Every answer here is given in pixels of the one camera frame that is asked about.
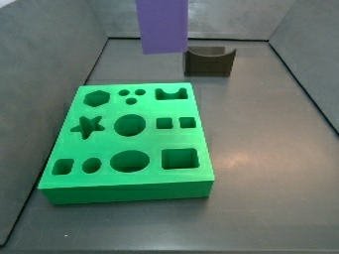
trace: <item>shape sorter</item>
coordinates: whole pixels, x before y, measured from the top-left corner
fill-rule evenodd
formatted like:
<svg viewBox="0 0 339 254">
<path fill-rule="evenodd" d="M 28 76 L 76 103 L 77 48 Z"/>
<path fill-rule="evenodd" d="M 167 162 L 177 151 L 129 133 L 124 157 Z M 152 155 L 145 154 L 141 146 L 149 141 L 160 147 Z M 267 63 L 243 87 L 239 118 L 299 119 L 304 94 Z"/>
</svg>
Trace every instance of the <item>shape sorter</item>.
<svg viewBox="0 0 339 254">
<path fill-rule="evenodd" d="M 52 204 L 208 196 L 191 83 L 79 88 L 38 189 Z"/>
</svg>

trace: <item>purple rectangular prism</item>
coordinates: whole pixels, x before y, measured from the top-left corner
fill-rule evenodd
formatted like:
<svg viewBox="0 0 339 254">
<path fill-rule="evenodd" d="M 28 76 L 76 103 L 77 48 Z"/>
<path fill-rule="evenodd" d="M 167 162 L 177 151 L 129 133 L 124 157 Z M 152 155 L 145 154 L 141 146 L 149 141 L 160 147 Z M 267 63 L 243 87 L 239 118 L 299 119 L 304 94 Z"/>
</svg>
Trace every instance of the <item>purple rectangular prism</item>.
<svg viewBox="0 0 339 254">
<path fill-rule="evenodd" d="M 135 0 L 145 54 L 183 53 L 188 48 L 188 0 Z"/>
</svg>

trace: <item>metal wall panel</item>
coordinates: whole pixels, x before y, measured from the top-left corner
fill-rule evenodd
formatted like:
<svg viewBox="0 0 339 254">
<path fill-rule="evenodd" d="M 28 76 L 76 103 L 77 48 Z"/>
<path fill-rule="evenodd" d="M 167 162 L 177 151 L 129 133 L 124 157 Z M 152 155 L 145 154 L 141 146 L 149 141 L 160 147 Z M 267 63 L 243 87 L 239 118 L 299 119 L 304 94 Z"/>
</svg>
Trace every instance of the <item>metal wall panel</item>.
<svg viewBox="0 0 339 254">
<path fill-rule="evenodd" d="M 85 0 L 18 0 L 0 9 L 0 245 L 105 41 Z"/>
<path fill-rule="evenodd" d="M 189 0 L 189 38 L 268 40 L 295 0 Z M 88 0 L 113 38 L 139 38 L 133 0 Z"/>
<path fill-rule="evenodd" d="M 269 43 L 339 132 L 337 10 L 337 0 L 297 0 Z"/>
<path fill-rule="evenodd" d="M 9 3 L 14 2 L 16 0 L 0 0 L 0 8 L 5 5 L 8 5 Z"/>
</svg>

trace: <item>gray floor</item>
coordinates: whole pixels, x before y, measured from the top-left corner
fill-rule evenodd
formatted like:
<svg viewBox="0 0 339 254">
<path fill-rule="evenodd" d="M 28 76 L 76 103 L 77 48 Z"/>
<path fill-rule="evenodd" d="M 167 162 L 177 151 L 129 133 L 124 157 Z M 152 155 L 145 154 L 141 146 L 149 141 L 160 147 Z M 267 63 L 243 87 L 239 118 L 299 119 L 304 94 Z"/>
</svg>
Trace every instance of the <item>gray floor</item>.
<svg viewBox="0 0 339 254">
<path fill-rule="evenodd" d="M 109 41 L 88 84 L 191 81 L 216 172 L 209 198 L 52 206 L 36 190 L 2 250 L 339 251 L 339 142 L 267 43 L 231 78 Z"/>
</svg>

